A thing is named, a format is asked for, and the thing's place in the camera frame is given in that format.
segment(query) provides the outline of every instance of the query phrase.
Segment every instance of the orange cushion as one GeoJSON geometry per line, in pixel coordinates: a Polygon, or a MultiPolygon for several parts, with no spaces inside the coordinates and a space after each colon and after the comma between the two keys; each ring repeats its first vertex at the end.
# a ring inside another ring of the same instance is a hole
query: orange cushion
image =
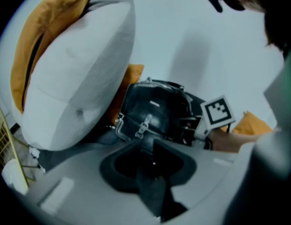
{"type": "Polygon", "coordinates": [[[137,83],[142,71],[144,70],[144,65],[133,65],[129,64],[125,76],[123,77],[123,81],[121,86],[119,87],[110,107],[107,109],[105,113],[105,117],[109,119],[113,124],[115,124],[115,120],[120,112],[121,106],[123,104],[123,99],[126,95],[126,91],[128,86],[131,83],[137,83]]]}
{"type": "Polygon", "coordinates": [[[50,43],[80,17],[87,2],[43,0],[25,22],[18,39],[10,78],[13,100],[21,113],[30,75],[38,59],[50,43]]]}
{"type": "Polygon", "coordinates": [[[272,132],[272,129],[251,112],[244,113],[244,117],[232,130],[232,133],[244,135],[261,135],[272,132]]]}

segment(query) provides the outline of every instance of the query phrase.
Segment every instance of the black bag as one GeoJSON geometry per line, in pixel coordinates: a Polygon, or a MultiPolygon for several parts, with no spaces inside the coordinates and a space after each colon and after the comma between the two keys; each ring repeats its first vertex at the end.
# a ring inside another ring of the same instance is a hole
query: black bag
{"type": "Polygon", "coordinates": [[[183,86],[173,82],[147,80],[131,84],[118,116],[116,134],[125,141],[148,134],[191,145],[203,101],[193,98],[184,92],[183,86]],[[193,98],[197,102],[195,109],[193,98]]]}

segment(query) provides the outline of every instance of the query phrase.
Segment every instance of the white wall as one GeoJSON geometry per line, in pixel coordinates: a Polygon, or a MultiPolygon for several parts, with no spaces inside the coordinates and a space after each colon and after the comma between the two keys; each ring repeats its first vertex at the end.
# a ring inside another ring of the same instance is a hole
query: white wall
{"type": "MultiPolygon", "coordinates": [[[[11,111],[10,70],[18,36],[42,0],[26,0],[0,40],[0,93],[11,111]]],[[[266,47],[263,15],[207,0],[135,0],[137,34],[131,62],[145,65],[143,77],[172,80],[203,98],[225,94],[237,119],[249,110],[270,121],[263,91],[283,65],[281,53],[266,47]]]]}

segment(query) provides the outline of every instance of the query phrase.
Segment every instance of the white pillow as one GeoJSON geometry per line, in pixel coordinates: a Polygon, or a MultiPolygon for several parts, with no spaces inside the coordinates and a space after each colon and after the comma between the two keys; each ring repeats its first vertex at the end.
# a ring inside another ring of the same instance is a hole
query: white pillow
{"type": "Polygon", "coordinates": [[[134,35],[134,6],[119,2],[88,12],[50,44],[31,75],[22,117],[31,146],[63,150],[96,125],[123,79],[134,35]]]}

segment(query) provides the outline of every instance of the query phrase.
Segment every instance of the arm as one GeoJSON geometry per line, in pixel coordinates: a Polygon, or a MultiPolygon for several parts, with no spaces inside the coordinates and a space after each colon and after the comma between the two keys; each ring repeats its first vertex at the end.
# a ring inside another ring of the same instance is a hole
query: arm
{"type": "Polygon", "coordinates": [[[238,152],[243,144],[255,142],[260,136],[225,133],[220,129],[215,129],[210,132],[208,138],[212,141],[215,151],[238,152]]]}

